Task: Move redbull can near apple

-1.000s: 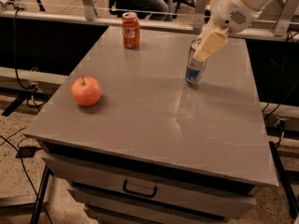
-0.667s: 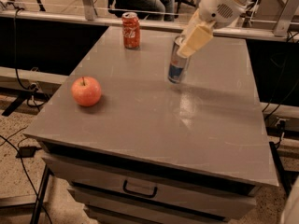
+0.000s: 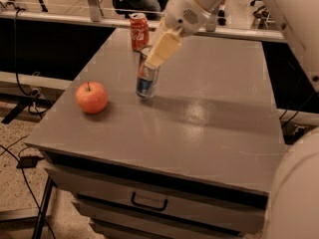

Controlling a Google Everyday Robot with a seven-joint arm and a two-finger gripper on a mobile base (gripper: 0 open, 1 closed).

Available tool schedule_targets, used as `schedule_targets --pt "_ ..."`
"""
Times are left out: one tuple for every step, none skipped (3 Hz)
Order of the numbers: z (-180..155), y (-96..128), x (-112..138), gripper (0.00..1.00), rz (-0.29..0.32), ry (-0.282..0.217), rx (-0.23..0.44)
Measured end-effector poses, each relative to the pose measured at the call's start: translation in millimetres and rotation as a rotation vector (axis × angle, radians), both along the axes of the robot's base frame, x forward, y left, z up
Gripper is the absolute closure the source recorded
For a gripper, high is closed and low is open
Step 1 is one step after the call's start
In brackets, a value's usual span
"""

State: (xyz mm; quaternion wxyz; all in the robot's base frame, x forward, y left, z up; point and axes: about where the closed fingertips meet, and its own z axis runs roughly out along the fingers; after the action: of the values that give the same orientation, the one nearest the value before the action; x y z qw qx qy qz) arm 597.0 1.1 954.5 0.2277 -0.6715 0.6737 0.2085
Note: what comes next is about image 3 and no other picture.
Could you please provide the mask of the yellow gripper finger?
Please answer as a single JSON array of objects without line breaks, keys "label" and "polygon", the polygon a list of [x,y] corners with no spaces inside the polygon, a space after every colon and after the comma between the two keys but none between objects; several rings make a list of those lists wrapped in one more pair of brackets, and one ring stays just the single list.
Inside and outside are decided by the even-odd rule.
[{"label": "yellow gripper finger", "polygon": [[146,64],[149,67],[158,68],[181,47],[181,40],[178,31],[174,31],[172,29],[165,30],[164,40],[165,44],[160,53],[153,53],[151,56],[148,55]]},{"label": "yellow gripper finger", "polygon": [[165,21],[164,19],[161,19],[159,21],[159,25],[156,28],[150,45],[151,45],[151,49],[149,52],[149,55],[151,56],[153,53],[160,53],[163,50],[164,44],[165,44],[165,40],[164,40],[164,32],[166,30],[166,25],[165,25]]}]

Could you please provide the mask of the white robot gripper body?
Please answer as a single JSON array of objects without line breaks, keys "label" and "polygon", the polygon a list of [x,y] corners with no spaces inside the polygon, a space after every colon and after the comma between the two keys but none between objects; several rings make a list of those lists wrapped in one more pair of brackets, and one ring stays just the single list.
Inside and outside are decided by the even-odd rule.
[{"label": "white robot gripper body", "polygon": [[180,31],[183,37],[202,27],[222,0],[168,0],[163,20],[168,29]]}]

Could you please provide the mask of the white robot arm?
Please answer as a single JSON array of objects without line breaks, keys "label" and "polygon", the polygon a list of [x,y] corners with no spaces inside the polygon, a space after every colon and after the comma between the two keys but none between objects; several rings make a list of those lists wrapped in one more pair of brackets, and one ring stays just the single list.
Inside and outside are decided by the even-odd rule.
[{"label": "white robot arm", "polygon": [[[281,76],[280,90],[318,99],[318,0],[262,0],[300,67],[301,79]],[[168,0],[147,64],[157,67],[196,33],[221,0]],[[273,177],[265,212],[263,239],[319,239],[319,133],[301,136],[283,156]]]}]

